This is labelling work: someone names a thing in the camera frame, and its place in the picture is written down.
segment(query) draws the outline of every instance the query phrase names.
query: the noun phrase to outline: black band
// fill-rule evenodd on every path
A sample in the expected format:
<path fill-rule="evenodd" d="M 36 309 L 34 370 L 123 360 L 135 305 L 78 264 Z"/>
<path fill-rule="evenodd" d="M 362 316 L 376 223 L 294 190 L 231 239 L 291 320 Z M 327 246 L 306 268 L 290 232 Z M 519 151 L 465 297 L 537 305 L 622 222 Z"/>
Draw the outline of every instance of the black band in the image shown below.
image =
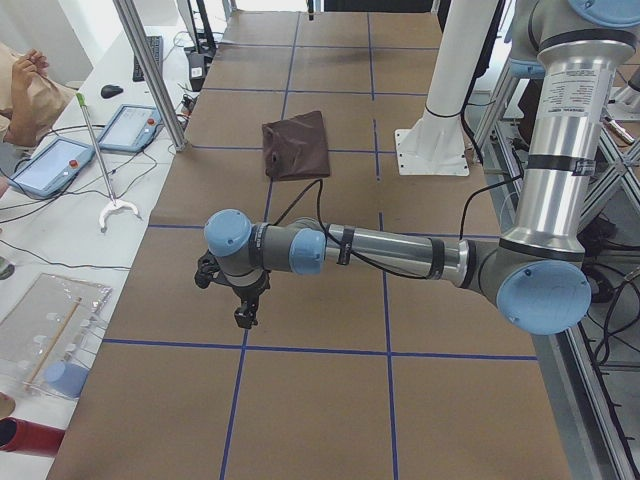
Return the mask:
<path fill-rule="evenodd" d="M 565 155 L 530 155 L 527 170 L 562 170 L 573 172 L 574 176 L 591 176 L 596 172 L 596 162 L 589 158 L 567 157 Z"/>
<path fill-rule="evenodd" d="M 531 45 L 533 46 L 533 49 L 536 52 L 540 51 L 539 50 L 540 44 L 536 40 L 536 36 L 533 34 L 533 14 L 536 12 L 536 8 L 538 8 L 539 4 L 540 4 L 540 1 L 537 1 L 536 4 L 533 6 L 533 9 L 531 10 L 531 15 L 529 15 L 529 24 L 527 25 L 527 33 L 529 34 L 529 41 L 531 42 Z"/>
<path fill-rule="evenodd" d="M 356 229 L 345 226 L 340 239 L 340 254 L 338 255 L 338 265 L 349 265 L 351 260 L 351 250 L 353 249 L 353 237 Z"/>
<path fill-rule="evenodd" d="M 476 242 L 473 240 L 467 240 L 467 245 L 469 245 L 469 261 L 467 263 L 467 273 L 464 275 L 460 288 L 468 288 L 471 284 L 471 280 L 473 279 L 473 275 L 476 273 L 476 264 L 478 260 Z"/>
<path fill-rule="evenodd" d="M 438 280 L 444 271 L 444 242 L 439 238 L 431 238 L 431 268 L 427 280 Z"/>
<path fill-rule="evenodd" d="M 613 30 L 609 28 L 594 28 L 587 30 L 576 30 L 574 32 L 561 33 L 547 38 L 540 44 L 540 51 L 560 45 L 561 43 L 579 42 L 580 40 L 612 40 L 614 42 L 626 43 L 635 50 L 637 37 L 625 30 Z"/>
<path fill-rule="evenodd" d="M 268 223 L 258 223 L 251 229 L 249 237 L 249 263 L 252 267 L 260 267 L 264 270 L 264 236 L 267 233 Z"/>
<path fill-rule="evenodd" d="M 565 262 L 582 262 L 584 253 L 577 252 L 561 252 L 548 248 L 532 247 L 531 245 L 523 245 L 521 243 L 512 242 L 510 240 L 500 239 L 499 245 L 512 252 L 523 253 L 533 257 L 549 258 L 551 260 L 564 260 Z"/>

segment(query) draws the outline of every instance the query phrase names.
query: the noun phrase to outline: computer mouse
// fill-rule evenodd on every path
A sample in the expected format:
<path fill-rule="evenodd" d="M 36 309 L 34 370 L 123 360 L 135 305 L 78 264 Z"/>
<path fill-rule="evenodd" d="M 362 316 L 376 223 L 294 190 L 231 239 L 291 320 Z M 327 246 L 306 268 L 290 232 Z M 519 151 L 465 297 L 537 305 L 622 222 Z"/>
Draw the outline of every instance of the computer mouse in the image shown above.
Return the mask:
<path fill-rule="evenodd" d="M 102 90 L 100 90 L 100 96 L 102 96 L 102 98 L 111 98 L 120 95 L 122 92 L 124 92 L 124 90 L 118 85 L 105 85 L 102 87 Z"/>

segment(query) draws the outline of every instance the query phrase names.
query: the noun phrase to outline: tablet screen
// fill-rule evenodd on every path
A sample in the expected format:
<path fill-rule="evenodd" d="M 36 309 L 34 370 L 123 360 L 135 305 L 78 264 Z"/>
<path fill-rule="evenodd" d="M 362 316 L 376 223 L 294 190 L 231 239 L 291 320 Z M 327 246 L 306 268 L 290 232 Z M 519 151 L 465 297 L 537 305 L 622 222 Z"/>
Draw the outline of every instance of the tablet screen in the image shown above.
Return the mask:
<path fill-rule="evenodd" d="M 27 168 L 13 180 L 25 187 L 44 190 L 60 173 L 69 166 L 69 160 L 75 160 L 86 150 L 82 145 L 58 140 L 53 147 L 46 149 Z"/>
<path fill-rule="evenodd" d="M 153 113 L 153 108 L 125 107 L 109 127 L 109 131 L 100 139 L 100 144 L 133 146 L 147 120 Z"/>

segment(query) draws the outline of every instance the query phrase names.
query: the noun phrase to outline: blue joint cap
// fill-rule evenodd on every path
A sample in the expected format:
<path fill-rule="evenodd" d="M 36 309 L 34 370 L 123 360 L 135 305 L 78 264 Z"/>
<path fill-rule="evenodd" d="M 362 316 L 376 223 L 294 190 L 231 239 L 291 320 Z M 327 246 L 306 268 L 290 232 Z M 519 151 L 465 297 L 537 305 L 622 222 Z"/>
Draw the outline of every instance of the blue joint cap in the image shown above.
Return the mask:
<path fill-rule="evenodd" d="M 640 0 L 568 0 L 571 8 L 588 22 L 607 28 L 640 25 Z"/>
<path fill-rule="evenodd" d="M 500 286 L 498 310 L 536 335 L 552 335 L 578 323 L 591 304 L 591 287 L 576 266 L 559 260 L 531 263 Z"/>
<path fill-rule="evenodd" d="M 322 271 L 327 241 L 322 232 L 303 228 L 291 242 L 289 266 L 298 275 L 317 275 Z"/>
<path fill-rule="evenodd" d="M 250 236 L 251 221 L 239 210 L 221 210 L 204 226 L 209 251 L 216 257 L 233 255 L 247 244 Z"/>
<path fill-rule="evenodd" d="M 545 70 L 538 62 L 509 59 L 509 71 L 515 78 L 544 78 Z"/>

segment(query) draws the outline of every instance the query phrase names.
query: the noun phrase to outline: red object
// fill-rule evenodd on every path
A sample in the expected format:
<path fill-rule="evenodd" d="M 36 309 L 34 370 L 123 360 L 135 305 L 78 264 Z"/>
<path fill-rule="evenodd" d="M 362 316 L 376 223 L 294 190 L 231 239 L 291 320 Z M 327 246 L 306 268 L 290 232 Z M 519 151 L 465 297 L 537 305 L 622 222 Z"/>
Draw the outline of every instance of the red object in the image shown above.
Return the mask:
<path fill-rule="evenodd" d="M 0 420 L 0 451 L 55 457 L 65 431 L 7 417 Z"/>

